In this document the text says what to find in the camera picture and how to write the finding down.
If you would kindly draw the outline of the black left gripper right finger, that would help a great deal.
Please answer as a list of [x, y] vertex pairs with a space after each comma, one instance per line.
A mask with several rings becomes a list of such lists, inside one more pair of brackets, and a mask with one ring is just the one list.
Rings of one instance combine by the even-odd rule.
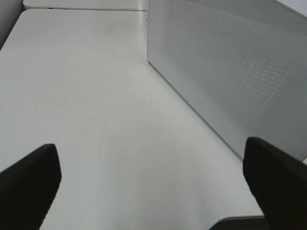
[[272, 230], [307, 228], [307, 166], [257, 137], [246, 141], [243, 175]]

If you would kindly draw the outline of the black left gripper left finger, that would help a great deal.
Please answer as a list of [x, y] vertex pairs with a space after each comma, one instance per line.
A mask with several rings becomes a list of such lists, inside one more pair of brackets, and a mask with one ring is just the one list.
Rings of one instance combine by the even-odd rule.
[[55, 144], [45, 144], [0, 173], [0, 228], [40, 229], [62, 174]]

